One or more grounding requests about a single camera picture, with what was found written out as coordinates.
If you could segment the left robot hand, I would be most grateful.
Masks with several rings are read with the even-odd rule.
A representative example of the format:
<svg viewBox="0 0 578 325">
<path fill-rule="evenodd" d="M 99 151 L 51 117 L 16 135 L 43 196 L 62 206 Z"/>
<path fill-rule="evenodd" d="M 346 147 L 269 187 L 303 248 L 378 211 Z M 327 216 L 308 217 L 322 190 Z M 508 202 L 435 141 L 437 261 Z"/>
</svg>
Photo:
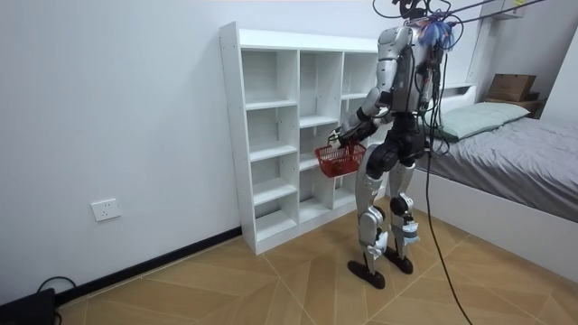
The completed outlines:
<svg viewBox="0 0 578 325">
<path fill-rule="evenodd" d="M 332 149 L 341 149 L 358 141 L 359 139 L 353 129 L 345 131 L 341 126 L 332 130 L 328 136 L 328 145 Z"/>
</svg>

